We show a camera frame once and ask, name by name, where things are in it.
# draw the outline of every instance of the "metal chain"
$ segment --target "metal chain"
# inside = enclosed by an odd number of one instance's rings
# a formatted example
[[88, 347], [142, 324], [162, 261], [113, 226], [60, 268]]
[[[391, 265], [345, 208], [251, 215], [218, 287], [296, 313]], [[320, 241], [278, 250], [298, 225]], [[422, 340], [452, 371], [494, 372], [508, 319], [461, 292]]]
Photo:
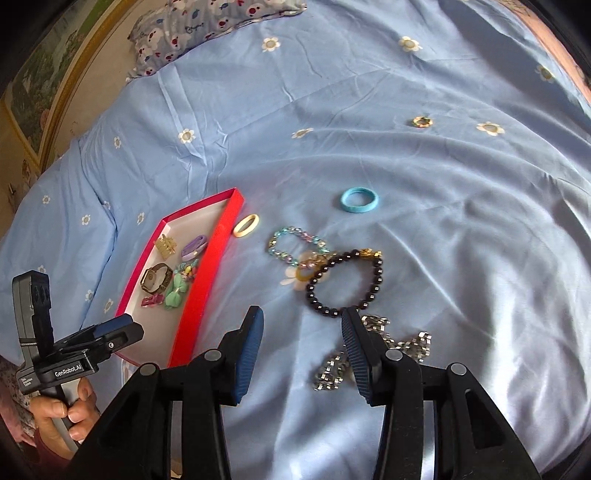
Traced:
[[[361, 321], [368, 332], [378, 332], [388, 348], [402, 350], [416, 362], [423, 362], [431, 353], [431, 334], [420, 332], [418, 336], [408, 342], [397, 342], [385, 327], [390, 321], [386, 317], [364, 315]], [[333, 350], [314, 376], [314, 390], [336, 390], [343, 381], [345, 373], [350, 368], [349, 357], [345, 345], [341, 349]]]

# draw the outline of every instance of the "patterned pillowcase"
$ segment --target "patterned pillowcase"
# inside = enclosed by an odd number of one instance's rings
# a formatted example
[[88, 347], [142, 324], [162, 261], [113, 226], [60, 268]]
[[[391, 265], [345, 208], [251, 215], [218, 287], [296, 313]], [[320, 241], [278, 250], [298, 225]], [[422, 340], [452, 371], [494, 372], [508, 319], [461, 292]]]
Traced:
[[138, 18], [129, 39], [137, 64], [132, 77], [152, 75], [201, 43], [269, 18], [297, 15], [305, 0], [168, 0]]

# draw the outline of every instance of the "purple hair clip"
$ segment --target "purple hair clip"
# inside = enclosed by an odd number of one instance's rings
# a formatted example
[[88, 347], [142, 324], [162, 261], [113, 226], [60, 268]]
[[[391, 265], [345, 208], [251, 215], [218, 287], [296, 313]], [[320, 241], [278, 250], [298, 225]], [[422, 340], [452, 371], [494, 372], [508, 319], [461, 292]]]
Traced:
[[205, 235], [199, 235], [183, 248], [183, 251], [181, 251], [181, 260], [183, 262], [190, 262], [201, 255], [205, 247], [207, 247], [207, 237]]

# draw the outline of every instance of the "red box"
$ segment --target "red box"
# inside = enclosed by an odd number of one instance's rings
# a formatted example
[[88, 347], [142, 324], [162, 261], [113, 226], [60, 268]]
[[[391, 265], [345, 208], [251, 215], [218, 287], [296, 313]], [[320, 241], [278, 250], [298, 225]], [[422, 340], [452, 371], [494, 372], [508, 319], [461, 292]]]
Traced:
[[[238, 189], [231, 189], [189, 205], [160, 221], [117, 308], [117, 315], [129, 313], [145, 332], [142, 341], [118, 352], [121, 358], [134, 365], [153, 362], [160, 368], [177, 367], [191, 361], [207, 298], [243, 203]], [[177, 243], [176, 253], [166, 261], [154, 245], [162, 234]], [[161, 262], [174, 269], [181, 262], [183, 247], [198, 235], [207, 235], [209, 244], [183, 304], [176, 309], [166, 309], [164, 305], [141, 307], [142, 299], [147, 296], [139, 284], [144, 271]]]

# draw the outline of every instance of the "sleeve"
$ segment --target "sleeve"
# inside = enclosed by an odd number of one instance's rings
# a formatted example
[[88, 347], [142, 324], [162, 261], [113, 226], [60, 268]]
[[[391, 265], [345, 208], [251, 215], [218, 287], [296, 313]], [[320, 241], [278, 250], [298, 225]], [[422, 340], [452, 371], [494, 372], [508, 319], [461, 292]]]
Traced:
[[35, 445], [39, 454], [39, 462], [36, 467], [43, 474], [43, 480], [57, 478], [70, 461], [52, 452], [41, 440], [38, 429], [35, 430]]

